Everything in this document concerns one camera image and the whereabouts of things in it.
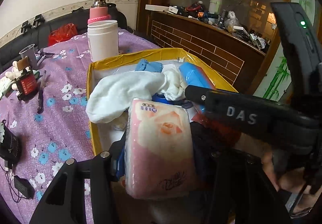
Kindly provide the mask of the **person's right hand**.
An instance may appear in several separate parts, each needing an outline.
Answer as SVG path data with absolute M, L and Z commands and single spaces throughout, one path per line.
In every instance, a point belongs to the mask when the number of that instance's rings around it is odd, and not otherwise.
M 261 158 L 261 161 L 265 174 L 268 176 L 269 180 L 272 182 L 277 191 L 280 189 L 289 191 L 290 193 L 299 193 L 301 191 L 305 184 L 303 179 L 303 167 L 287 172 L 281 177 L 277 177 L 272 162 L 272 152 L 265 153 Z M 310 189 L 311 186 L 308 185 L 303 192 L 302 198 L 295 207 L 294 213 L 300 213 L 308 208 L 312 208 L 315 205 L 319 196 L 321 195 L 321 189 L 319 189 L 315 195 L 310 194 Z

